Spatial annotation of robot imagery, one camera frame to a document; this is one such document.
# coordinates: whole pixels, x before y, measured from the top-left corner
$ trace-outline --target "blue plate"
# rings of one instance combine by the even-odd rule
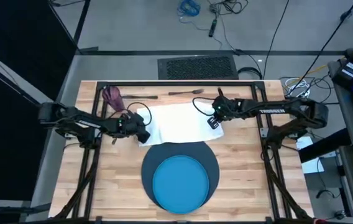
[[[172,156],[164,160],[153,175],[153,193],[167,211],[190,213],[203,205],[209,190],[204,167],[189,156]]]

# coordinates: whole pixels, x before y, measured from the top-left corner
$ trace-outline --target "black cloth backdrop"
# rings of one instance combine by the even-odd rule
[[[0,0],[0,61],[55,100],[76,45],[48,0]]]
[[[38,113],[0,80],[0,200],[32,200],[47,137]]]

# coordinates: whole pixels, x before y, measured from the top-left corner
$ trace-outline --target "gray floor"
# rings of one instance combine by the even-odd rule
[[[59,0],[60,3],[70,0]],[[213,15],[208,12],[208,2],[201,4],[200,15],[194,18],[183,18],[183,21],[194,21],[197,26],[208,29]],[[268,50],[272,35],[282,14],[285,0],[266,1],[252,0],[244,12],[238,15],[224,16],[226,35],[230,43],[243,50]],[[319,50],[339,22],[339,16],[353,3],[353,0],[293,0],[286,11],[284,20],[275,38],[273,50]],[[62,22],[73,36],[80,18],[83,2],[56,8]],[[98,46],[100,50],[217,50],[219,43],[207,37],[207,32],[196,30],[192,24],[182,24],[177,16],[178,1],[166,0],[91,0],[85,25],[78,42],[80,48]],[[215,37],[229,50],[218,22]],[[353,16],[346,21],[327,50],[345,50],[353,47]],[[156,80],[157,59],[175,56],[76,56],[62,96],[62,102],[73,105],[76,100],[78,85],[81,80]],[[253,55],[264,70],[264,56]],[[327,64],[339,57],[319,58],[313,68]],[[297,77],[303,75],[313,61],[314,56],[271,56],[268,59],[266,79]],[[247,56],[234,56],[236,67],[255,66]],[[310,75],[323,77],[327,70]],[[243,73],[240,79],[254,79],[251,74]],[[313,88],[310,98],[321,101],[328,95],[328,90]],[[336,102],[332,92],[327,102]],[[345,127],[338,105],[329,105],[330,116],[326,128],[315,130],[320,136],[327,136]],[[38,191],[45,193],[35,195],[34,203],[47,203],[56,178],[57,164],[61,154],[62,140],[50,143],[49,152],[42,170],[42,180],[38,182]],[[336,174],[330,176],[327,184],[330,190],[339,187]],[[333,212],[342,207],[341,199],[330,199],[314,196],[321,188],[316,175],[308,175],[307,183],[314,213],[318,218],[329,218]]]

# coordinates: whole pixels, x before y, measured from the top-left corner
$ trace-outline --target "white paper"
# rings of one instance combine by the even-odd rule
[[[204,113],[212,114],[214,109],[211,105],[195,102],[195,105]],[[152,146],[165,142],[183,143],[209,141],[224,135],[221,124],[212,129],[207,120],[209,116],[201,114],[192,103],[151,106],[152,122],[146,126],[150,138],[140,146]],[[149,111],[140,108],[137,113],[144,118],[147,124],[150,120]]]
[[[306,146],[312,145],[312,139],[308,136],[300,137],[296,142],[296,148],[298,150],[303,149]],[[311,161],[302,163],[302,171],[304,174],[310,174],[314,172],[318,172],[318,160],[319,158],[312,159]],[[323,165],[321,161],[319,161],[319,172],[323,172]]]

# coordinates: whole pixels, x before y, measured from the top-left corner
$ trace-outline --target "blue cable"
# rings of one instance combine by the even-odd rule
[[[200,5],[195,0],[182,0],[178,7],[180,16],[197,16],[200,13]]]

